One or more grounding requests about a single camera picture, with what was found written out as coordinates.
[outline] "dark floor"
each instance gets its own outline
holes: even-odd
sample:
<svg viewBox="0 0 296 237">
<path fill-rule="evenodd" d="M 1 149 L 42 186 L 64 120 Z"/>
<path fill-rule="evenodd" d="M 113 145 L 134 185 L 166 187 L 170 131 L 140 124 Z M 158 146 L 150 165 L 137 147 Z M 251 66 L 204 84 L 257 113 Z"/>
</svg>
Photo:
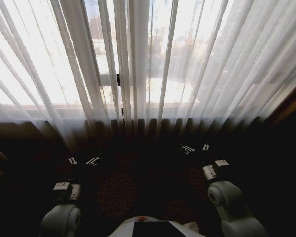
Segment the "dark floor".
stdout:
<svg viewBox="0 0 296 237">
<path fill-rule="evenodd" d="M 97 154 L 102 160 L 96 167 L 75 168 L 67 162 L 68 154 L 58 149 L 27 149 L 24 157 L 14 158 L 10 152 L 14 166 L 6 168 L 0 180 L 0 236 L 11 232 L 37 236 L 41 219 L 55 204 L 54 183 L 72 176 L 82 178 L 77 237 L 108 236 L 125 219 L 138 215 L 180 223 L 196 221 L 202 234 L 222 236 L 201 172 L 203 161 L 217 158 L 214 153 L 187 156 L 179 143 L 167 143 L 88 147 L 75 157 L 82 162 Z"/>
</svg>

